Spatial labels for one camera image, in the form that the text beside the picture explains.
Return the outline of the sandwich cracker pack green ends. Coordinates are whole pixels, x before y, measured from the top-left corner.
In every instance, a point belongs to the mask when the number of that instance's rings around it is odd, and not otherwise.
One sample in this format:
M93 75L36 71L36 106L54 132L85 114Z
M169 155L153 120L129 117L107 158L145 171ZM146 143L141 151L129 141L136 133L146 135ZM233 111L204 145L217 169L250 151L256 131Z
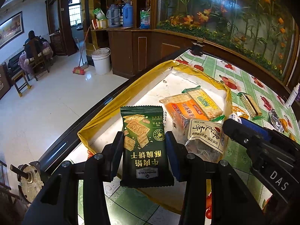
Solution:
M237 96L244 104L252 119L262 119L262 112L250 94L239 92Z

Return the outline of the small orange snack packet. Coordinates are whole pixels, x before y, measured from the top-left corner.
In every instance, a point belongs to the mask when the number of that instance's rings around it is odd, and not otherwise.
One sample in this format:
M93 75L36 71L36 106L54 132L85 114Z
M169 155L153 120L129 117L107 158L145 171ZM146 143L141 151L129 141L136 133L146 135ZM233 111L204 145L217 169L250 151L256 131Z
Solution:
M284 118L280 118L279 120L280 120L280 123L281 123L282 127L284 128L284 131L288 132L288 123L287 123L287 121Z

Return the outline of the small silver foil bag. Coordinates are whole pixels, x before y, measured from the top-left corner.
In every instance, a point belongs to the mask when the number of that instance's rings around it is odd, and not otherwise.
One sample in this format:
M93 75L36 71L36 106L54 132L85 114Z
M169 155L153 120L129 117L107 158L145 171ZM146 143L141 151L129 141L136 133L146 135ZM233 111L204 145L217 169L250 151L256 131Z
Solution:
M278 114L276 113L275 109L271 109L271 111L269 111L268 115L269 115L271 124L273 125L275 130L277 130L280 133L284 133L284 127L283 127L283 125L280 121L280 118L279 118Z

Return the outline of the orange cracker pack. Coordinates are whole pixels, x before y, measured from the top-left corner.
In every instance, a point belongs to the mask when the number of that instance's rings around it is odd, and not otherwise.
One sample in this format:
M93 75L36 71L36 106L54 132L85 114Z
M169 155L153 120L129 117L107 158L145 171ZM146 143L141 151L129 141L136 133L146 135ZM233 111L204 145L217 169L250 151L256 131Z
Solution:
M208 120L195 101L187 94L177 94L159 100L173 121L173 127L184 134L191 119Z

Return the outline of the framed landscape painting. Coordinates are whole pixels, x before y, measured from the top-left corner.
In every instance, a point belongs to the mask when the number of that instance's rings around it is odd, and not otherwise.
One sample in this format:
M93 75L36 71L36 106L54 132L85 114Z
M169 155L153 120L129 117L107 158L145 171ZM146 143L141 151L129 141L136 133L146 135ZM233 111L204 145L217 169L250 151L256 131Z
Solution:
M24 33L22 11L3 22L0 29L0 48L2 48Z

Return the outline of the red broom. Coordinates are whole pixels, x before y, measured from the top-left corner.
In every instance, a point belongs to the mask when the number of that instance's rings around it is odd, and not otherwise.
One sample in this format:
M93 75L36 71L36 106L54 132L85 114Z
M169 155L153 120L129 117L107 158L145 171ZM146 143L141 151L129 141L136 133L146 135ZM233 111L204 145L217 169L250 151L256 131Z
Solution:
M82 45L82 48L80 49L79 64L78 64L77 67L73 68L73 71L72 71L73 74L84 75L85 74L85 69L88 68L88 63L85 63L83 61L83 51L84 51L84 48L85 48L85 44L86 44L86 40L87 40L87 37L88 37L88 34L89 34L89 30L90 30L90 27L88 28L88 30L85 34L83 45Z

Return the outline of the wooden stool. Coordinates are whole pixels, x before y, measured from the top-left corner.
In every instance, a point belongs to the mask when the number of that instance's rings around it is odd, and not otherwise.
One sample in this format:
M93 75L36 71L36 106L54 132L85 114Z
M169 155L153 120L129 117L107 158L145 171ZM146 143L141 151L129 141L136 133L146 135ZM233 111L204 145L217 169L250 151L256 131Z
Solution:
M22 92L25 89L30 90L31 89L31 85L29 84L29 81L26 77L26 73L24 70L21 70L19 72L17 72L12 78L12 83L19 95L19 97L22 97Z

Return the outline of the blue thermos jug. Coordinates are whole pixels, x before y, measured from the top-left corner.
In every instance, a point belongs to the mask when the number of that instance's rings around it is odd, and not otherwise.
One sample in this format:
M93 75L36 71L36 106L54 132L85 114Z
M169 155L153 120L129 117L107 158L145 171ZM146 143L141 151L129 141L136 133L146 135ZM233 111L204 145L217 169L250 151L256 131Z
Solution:
M123 26L132 27L133 26L133 6L130 3L125 3L122 8L123 12Z

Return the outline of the large orange snack bag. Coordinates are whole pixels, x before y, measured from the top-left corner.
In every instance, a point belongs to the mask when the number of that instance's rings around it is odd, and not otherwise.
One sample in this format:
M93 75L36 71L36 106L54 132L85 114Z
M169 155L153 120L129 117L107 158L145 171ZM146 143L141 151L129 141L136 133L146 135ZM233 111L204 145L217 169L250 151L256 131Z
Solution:
M235 113L238 117L249 119L249 115L246 111L241 109L239 106L232 106L232 112Z

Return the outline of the clear bag beige label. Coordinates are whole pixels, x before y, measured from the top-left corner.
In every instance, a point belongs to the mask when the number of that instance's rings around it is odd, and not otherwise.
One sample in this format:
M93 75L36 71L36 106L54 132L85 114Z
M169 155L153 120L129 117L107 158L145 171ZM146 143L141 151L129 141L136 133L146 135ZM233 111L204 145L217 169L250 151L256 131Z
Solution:
M225 154L228 137L219 123L190 119L184 127L183 143L188 152L217 163Z

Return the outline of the grey water jug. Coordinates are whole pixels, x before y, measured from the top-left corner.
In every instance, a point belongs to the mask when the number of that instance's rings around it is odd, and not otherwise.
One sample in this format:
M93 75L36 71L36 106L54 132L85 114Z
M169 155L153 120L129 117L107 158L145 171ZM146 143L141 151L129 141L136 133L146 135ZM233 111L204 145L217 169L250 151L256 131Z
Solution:
M109 27L119 27L120 26L120 9L117 5L111 4L107 10L106 17L108 20Z

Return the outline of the white plastic bucket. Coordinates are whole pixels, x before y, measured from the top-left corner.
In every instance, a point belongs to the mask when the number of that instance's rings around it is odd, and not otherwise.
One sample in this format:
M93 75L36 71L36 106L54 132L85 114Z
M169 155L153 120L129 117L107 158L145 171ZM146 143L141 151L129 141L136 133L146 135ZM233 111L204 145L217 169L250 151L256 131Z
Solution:
M109 48L99 48L91 54L98 75L105 75L111 71L110 54Z

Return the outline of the dark glass jar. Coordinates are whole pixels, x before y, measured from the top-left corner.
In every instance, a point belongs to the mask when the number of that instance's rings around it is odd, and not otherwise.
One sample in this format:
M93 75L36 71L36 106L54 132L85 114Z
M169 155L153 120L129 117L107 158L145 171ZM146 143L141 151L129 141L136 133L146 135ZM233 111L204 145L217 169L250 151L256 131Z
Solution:
M197 39L196 41L192 42L192 47L190 49L190 52L193 55L202 56L203 55L203 47L204 47L203 39L202 38Z

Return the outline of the yellow-green cracker pack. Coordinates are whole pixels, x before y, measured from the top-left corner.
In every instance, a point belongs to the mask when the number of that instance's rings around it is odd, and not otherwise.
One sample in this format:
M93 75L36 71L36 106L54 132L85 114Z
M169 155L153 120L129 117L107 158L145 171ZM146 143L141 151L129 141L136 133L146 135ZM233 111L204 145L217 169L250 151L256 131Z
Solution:
M195 101L209 121L217 122L225 118L221 108L200 86L184 89L182 93L187 93Z

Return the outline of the dark green cracker bag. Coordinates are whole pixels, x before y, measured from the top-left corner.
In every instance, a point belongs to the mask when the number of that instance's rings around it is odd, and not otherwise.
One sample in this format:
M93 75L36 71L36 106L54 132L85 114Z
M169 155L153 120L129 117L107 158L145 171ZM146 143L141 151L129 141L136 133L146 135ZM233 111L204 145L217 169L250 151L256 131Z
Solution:
M163 108L123 106L124 148L121 186L156 188L173 186L169 170Z

